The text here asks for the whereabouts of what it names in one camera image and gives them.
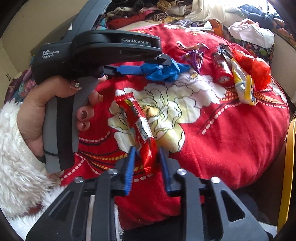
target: yellow candy wrapper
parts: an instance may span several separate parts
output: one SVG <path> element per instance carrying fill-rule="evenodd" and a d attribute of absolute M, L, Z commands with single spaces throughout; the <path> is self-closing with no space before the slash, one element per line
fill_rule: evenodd
<path fill-rule="evenodd" d="M 238 62 L 232 58 L 232 74 L 234 78 L 235 90 L 239 97 L 239 101 L 244 104 L 256 105 L 258 101 L 253 95 L 255 83 L 251 76 L 247 74 Z"/>

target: white plastic bag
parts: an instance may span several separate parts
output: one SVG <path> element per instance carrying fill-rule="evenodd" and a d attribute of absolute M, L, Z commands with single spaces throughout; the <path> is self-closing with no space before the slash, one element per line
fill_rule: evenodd
<path fill-rule="evenodd" d="M 274 43 L 274 34 L 269 29 L 260 28 L 258 23 L 235 22 L 228 28 L 228 31 L 235 39 L 247 41 L 266 49 L 271 48 Z"/>

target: hand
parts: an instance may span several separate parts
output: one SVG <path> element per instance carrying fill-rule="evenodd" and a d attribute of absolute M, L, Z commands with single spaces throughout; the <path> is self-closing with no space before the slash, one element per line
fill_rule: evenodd
<path fill-rule="evenodd" d="M 103 76 L 99 81 L 102 82 L 106 79 L 106 76 Z M 44 155 L 42 126 L 45 104 L 54 96 L 66 98 L 74 95 L 80 90 L 75 88 L 75 83 L 75 81 L 69 82 L 61 76 L 50 77 L 32 89 L 21 105 L 17 114 L 17 125 L 25 143 L 35 156 L 42 157 Z M 89 129 L 89 120 L 94 116 L 92 106 L 102 100 L 103 96 L 97 91 L 93 91 L 89 95 L 89 105 L 78 109 L 76 117 L 78 119 L 77 128 L 80 131 Z"/>

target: beige wall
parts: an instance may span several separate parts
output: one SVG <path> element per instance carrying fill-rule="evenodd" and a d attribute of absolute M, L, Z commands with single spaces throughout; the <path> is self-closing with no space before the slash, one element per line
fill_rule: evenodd
<path fill-rule="evenodd" d="M 26 70 L 30 51 L 47 34 L 77 14 L 87 0 L 29 0 L 3 34 L 3 44 L 18 71 Z"/>
<path fill-rule="evenodd" d="M 0 38 L 0 106 L 4 101 L 4 97 L 9 86 L 10 78 L 14 78 L 17 74 L 17 70 L 9 59 L 6 50 L 3 46 L 2 38 Z"/>
<path fill-rule="evenodd" d="M 292 98 L 296 91 L 296 50 L 277 34 L 274 43 L 271 75 Z"/>

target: red cylindrical candy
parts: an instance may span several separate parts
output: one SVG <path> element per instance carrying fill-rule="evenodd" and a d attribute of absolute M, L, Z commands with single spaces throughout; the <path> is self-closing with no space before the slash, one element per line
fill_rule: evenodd
<path fill-rule="evenodd" d="M 232 72 L 223 55 L 215 52 L 211 55 L 211 60 L 214 65 L 214 82 L 223 86 L 234 85 Z"/>

